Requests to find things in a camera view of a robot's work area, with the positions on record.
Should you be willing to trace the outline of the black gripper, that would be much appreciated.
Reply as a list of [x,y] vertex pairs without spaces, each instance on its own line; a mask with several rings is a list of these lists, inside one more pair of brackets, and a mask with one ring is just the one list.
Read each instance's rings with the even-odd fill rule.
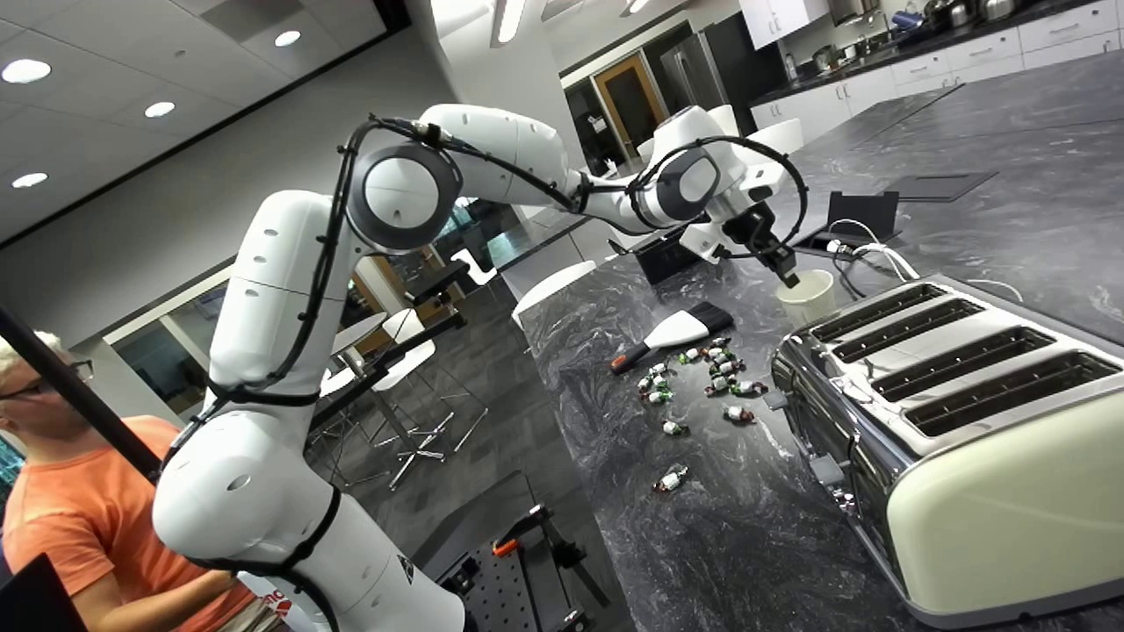
[[746,215],[724,226],[724,234],[743,243],[763,268],[770,268],[786,289],[799,284],[799,257],[774,234],[775,215],[767,205],[747,207]]

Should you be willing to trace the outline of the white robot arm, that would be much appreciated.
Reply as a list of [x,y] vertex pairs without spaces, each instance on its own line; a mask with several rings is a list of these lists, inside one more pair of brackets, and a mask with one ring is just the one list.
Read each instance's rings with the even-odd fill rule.
[[359,258],[436,243],[452,205],[478,195],[629,234],[683,228],[699,257],[746,254],[791,278],[793,234],[747,174],[751,158],[774,153],[699,105],[663,118],[650,160],[627,179],[569,165],[557,127],[497,105],[441,102],[416,118],[359,121],[334,191],[279,191],[242,234],[205,407],[154,483],[154,533],[196,564],[288,584],[328,632],[466,632],[466,605],[307,459],[325,391],[366,380],[342,364]]

